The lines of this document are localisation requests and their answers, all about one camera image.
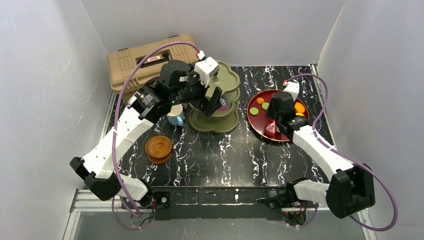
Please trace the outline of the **purple frosted cake slice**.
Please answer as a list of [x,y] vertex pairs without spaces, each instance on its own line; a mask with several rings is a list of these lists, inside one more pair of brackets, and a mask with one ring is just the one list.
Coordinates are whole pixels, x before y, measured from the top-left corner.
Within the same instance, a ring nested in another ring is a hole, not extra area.
[[225,97],[220,98],[221,107],[218,109],[219,111],[226,111],[228,109],[227,101]]

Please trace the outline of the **pink sprinkled cake slice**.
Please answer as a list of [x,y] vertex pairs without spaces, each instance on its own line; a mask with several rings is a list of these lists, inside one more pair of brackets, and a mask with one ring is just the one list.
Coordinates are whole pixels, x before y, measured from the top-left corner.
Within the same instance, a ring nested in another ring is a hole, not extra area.
[[273,119],[269,119],[265,124],[263,134],[269,138],[273,138],[275,133],[277,132],[276,121]]

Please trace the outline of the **red round lacquer tray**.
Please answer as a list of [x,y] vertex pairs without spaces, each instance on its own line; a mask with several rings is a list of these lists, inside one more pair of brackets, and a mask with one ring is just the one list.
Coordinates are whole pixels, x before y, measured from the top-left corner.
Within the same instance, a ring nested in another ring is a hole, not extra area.
[[[250,100],[250,102],[248,104],[248,108],[247,108],[247,110],[248,110],[248,114],[247,114],[248,122],[249,122],[250,126],[259,135],[261,135],[262,137],[264,137],[268,140],[272,140],[272,141],[276,141],[276,142],[289,142],[289,141],[293,140],[293,136],[294,136],[295,131],[299,131],[302,127],[310,126],[312,124],[312,121],[309,120],[309,113],[305,109],[305,113],[304,113],[305,116],[295,115],[295,118],[292,118],[292,119],[284,122],[282,124],[282,127],[277,127],[277,132],[275,133],[274,137],[267,137],[266,135],[264,135],[265,125],[270,118],[268,118],[266,116],[267,111],[262,109],[261,104],[256,103],[256,99],[258,97],[262,97],[262,98],[264,98],[265,102],[270,103],[272,94],[274,94],[276,92],[283,92],[283,90],[276,90],[276,89],[265,90],[265,91],[262,91],[262,92],[256,94]],[[299,98],[296,99],[295,103],[296,102],[300,102],[301,104],[303,104],[303,102],[301,100],[299,100]],[[258,115],[250,115],[249,108],[251,108],[251,107],[256,107],[259,110]]]

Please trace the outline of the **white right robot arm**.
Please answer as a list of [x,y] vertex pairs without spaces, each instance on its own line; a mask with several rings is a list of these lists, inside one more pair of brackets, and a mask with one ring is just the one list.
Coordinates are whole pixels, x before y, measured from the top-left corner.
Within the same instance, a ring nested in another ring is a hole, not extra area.
[[287,201],[311,201],[322,204],[342,219],[372,207],[376,203],[373,176],[369,168],[361,168],[328,148],[325,140],[319,140],[312,123],[304,116],[296,115],[291,94],[279,91],[272,95],[266,115],[278,130],[293,144],[306,152],[321,168],[329,183],[300,178],[286,185]]

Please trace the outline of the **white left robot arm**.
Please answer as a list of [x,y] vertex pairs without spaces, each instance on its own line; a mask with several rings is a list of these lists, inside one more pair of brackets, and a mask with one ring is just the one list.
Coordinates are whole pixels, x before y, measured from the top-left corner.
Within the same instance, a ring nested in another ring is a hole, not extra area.
[[70,166],[100,200],[126,197],[134,205],[150,191],[138,178],[120,174],[120,160],[137,139],[158,120],[171,112],[172,106],[190,103],[207,117],[222,105],[223,90],[216,87],[207,96],[210,80],[220,66],[212,57],[188,64],[181,60],[165,63],[159,76],[148,80],[130,98],[113,128],[83,157],[74,157]]

